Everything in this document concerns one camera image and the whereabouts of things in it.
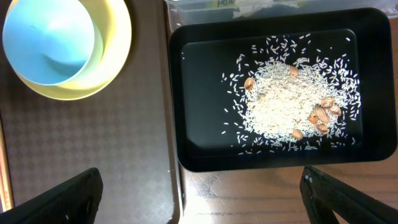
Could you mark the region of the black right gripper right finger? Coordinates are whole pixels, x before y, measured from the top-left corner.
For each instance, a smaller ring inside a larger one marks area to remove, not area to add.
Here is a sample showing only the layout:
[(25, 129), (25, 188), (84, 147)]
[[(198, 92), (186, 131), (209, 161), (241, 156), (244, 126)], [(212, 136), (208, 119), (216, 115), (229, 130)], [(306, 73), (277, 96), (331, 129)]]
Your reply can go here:
[(312, 166), (305, 166), (300, 192), (311, 223), (397, 223), (397, 210)]

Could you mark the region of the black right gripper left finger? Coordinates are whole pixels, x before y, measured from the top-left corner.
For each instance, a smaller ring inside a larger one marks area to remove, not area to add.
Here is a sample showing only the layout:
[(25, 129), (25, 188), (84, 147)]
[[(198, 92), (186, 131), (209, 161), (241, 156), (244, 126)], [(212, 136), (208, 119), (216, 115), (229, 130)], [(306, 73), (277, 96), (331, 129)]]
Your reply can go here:
[(100, 172), (93, 167), (2, 213), (1, 224), (92, 224), (102, 193)]

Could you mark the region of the wooden chopstick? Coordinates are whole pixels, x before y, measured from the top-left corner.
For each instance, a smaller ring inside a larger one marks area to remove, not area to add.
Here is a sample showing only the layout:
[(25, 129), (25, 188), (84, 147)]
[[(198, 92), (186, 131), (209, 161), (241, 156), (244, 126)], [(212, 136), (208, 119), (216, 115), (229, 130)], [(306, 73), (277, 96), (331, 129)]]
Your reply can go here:
[(9, 175), (9, 166), (5, 145), (5, 138), (3, 133), (3, 128), (1, 125), (0, 132), (0, 144), (1, 144), (1, 209), (6, 212), (14, 208), (14, 200), (12, 195), (12, 186)]

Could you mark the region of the yellow round plate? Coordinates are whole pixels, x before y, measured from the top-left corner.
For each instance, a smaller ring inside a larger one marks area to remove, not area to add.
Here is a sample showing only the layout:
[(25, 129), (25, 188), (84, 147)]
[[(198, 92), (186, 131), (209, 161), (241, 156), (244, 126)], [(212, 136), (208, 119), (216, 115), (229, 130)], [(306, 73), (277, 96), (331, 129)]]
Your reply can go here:
[(36, 93), (55, 100), (71, 101), (89, 97), (110, 84), (121, 71), (130, 51), (131, 18), (123, 0), (81, 0), (101, 34), (103, 53), (88, 78), (43, 86), (16, 75)]

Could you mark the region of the light blue bowl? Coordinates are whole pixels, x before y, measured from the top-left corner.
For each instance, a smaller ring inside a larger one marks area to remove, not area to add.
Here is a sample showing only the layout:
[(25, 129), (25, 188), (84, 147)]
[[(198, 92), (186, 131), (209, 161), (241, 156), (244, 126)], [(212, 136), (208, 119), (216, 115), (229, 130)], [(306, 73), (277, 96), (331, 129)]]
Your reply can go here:
[(95, 29), (80, 1), (20, 0), (6, 16), (2, 44), (19, 75), (39, 85), (58, 85), (88, 63)]

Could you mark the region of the black waste tray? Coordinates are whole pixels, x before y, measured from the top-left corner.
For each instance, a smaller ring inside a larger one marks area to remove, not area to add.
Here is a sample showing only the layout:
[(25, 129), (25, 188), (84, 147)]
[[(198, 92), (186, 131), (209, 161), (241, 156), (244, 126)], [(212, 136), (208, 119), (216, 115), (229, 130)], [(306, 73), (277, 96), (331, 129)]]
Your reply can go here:
[[(251, 54), (266, 37), (296, 40), (310, 59), (348, 59), (359, 79), (361, 107), (342, 137), (306, 138), (308, 149), (276, 149), (254, 143), (254, 133), (238, 142), (241, 118), (233, 109), (226, 78), (243, 60), (243, 71), (267, 54)], [(397, 148), (396, 98), (391, 25), (373, 8), (195, 24), (178, 28), (169, 44), (170, 79), (178, 160), (193, 172), (380, 161)]]

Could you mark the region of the spilled rice food waste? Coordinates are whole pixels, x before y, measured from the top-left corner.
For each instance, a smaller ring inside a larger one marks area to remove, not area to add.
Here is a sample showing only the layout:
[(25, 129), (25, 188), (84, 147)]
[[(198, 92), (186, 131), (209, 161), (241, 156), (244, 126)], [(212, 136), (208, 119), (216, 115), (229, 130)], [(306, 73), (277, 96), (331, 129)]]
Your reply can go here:
[(361, 109), (359, 74), (347, 50), (345, 32), (271, 35), (249, 55), (236, 59), (237, 71), (223, 73), (230, 103), (224, 108), (233, 120), (223, 122), (244, 153), (317, 150), (324, 139), (343, 145), (348, 123)]

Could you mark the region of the clear plastic waste bin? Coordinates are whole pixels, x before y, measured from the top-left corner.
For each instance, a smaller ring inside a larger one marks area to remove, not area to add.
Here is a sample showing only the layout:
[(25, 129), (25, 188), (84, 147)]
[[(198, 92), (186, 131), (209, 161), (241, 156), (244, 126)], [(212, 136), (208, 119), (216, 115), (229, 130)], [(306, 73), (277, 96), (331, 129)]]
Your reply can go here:
[(170, 30), (181, 26), (372, 7), (397, 17), (397, 0), (165, 0)]

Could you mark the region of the dark brown serving tray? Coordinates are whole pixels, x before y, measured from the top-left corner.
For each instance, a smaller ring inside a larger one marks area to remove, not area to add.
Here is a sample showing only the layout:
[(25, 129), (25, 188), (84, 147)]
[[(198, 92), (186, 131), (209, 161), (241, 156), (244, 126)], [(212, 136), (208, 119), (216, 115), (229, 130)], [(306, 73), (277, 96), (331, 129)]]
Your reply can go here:
[(12, 196), (20, 205), (95, 167), (96, 223), (178, 223), (162, 1), (127, 1), (131, 48), (118, 76), (76, 101), (28, 88), (1, 59), (1, 118)]

